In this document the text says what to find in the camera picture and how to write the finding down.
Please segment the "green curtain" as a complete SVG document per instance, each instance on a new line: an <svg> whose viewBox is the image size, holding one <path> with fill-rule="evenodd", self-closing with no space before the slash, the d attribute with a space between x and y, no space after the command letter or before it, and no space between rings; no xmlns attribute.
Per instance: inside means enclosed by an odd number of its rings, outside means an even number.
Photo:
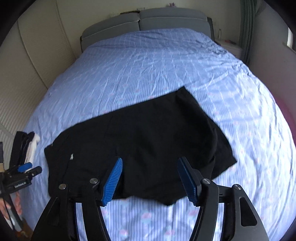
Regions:
<svg viewBox="0 0 296 241"><path fill-rule="evenodd" d="M249 62L249 51L251 47L252 36L254 33L255 15L256 15L255 0L240 1L240 37L239 46L242 49L241 60L247 65Z"/></svg>

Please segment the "clear plastic bottle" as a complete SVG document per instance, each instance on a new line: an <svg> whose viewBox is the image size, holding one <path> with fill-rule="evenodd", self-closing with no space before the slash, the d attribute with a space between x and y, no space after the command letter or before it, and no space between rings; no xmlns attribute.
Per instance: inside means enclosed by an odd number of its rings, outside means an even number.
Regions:
<svg viewBox="0 0 296 241"><path fill-rule="evenodd" d="M222 40L222 30L221 29L218 30L217 40L219 40L219 41Z"/></svg>

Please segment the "bed with blue floral sheet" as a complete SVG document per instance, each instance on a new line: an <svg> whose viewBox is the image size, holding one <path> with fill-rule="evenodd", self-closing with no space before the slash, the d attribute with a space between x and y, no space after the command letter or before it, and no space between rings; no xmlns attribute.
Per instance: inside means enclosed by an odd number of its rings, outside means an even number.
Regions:
<svg viewBox="0 0 296 241"><path fill-rule="evenodd" d="M62 181L77 185L114 157L123 172L102 209L112 240L188 240L198 209L177 172L185 156L218 185L240 184L270 240L295 219L295 145L268 88L190 29L128 33L88 47L45 94L26 132L43 171L22 191L35 227Z"/></svg>

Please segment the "white bedside table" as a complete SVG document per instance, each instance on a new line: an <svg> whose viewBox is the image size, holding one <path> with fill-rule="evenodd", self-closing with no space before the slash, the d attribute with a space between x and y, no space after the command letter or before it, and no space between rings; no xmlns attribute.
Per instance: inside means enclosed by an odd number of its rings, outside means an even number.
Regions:
<svg viewBox="0 0 296 241"><path fill-rule="evenodd" d="M227 43L224 40L217 40L216 42L219 43L221 45L221 47L226 49L228 52L233 54L237 59L241 59L241 54L242 54L241 47L239 47L236 44Z"/></svg>

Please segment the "grey padded headboard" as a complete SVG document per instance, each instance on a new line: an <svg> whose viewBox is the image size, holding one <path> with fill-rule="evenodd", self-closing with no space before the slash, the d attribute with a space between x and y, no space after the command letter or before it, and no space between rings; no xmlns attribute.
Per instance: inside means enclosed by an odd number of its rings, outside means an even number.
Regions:
<svg viewBox="0 0 296 241"><path fill-rule="evenodd" d="M80 37L81 50L85 51L98 41L130 32L175 28L192 29L215 39L212 19L203 12L166 7L122 13L91 25Z"/></svg>

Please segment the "purple toy on headboard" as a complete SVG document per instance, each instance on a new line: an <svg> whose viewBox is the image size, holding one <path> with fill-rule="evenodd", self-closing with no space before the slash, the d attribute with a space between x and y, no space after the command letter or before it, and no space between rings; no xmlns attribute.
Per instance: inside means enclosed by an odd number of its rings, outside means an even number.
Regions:
<svg viewBox="0 0 296 241"><path fill-rule="evenodd" d="M176 7L176 4L175 3L169 3L168 5L170 8L175 8Z"/></svg>

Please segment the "window with railing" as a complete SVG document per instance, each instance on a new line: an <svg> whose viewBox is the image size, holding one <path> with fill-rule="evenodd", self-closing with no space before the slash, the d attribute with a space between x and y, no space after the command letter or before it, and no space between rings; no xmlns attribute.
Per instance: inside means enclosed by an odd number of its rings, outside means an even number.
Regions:
<svg viewBox="0 0 296 241"><path fill-rule="evenodd" d="M292 33L292 30L290 28L287 28L287 29L288 29L287 40L285 42L283 42L282 44L285 47L288 47L291 50L295 51L295 47L296 47L295 35Z"/></svg>

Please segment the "black shorts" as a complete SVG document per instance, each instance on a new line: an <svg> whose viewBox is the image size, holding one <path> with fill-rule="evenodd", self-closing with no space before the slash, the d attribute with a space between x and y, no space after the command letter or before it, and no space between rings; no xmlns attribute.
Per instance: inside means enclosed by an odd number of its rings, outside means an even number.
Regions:
<svg viewBox="0 0 296 241"><path fill-rule="evenodd" d="M165 205L186 194L177 171L180 157L209 179L236 163L222 130L185 88L78 123L44 152L50 196L65 183L80 199L82 185L103 180L121 158L114 198L136 196Z"/></svg>

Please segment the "beige louvred wardrobe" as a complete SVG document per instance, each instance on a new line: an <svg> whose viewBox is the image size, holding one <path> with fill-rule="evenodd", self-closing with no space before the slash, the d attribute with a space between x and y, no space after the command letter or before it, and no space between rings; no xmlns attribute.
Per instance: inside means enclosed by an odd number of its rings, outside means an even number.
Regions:
<svg viewBox="0 0 296 241"><path fill-rule="evenodd" d="M57 1L35 1L16 20L1 45L1 168L9 166L16 132L75 59Z"/></svg>

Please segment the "folded black and white clothes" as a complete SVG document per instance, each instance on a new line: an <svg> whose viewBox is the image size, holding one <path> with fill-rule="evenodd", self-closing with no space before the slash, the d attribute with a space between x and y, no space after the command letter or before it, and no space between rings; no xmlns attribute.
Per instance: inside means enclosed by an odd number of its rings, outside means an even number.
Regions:
<svg viewBox="0 0 296 241"><path fill-rule="evenodd" d="M40 136L34 132L26 133L17 131L11 149L9 167L33 164Z"/></svg>

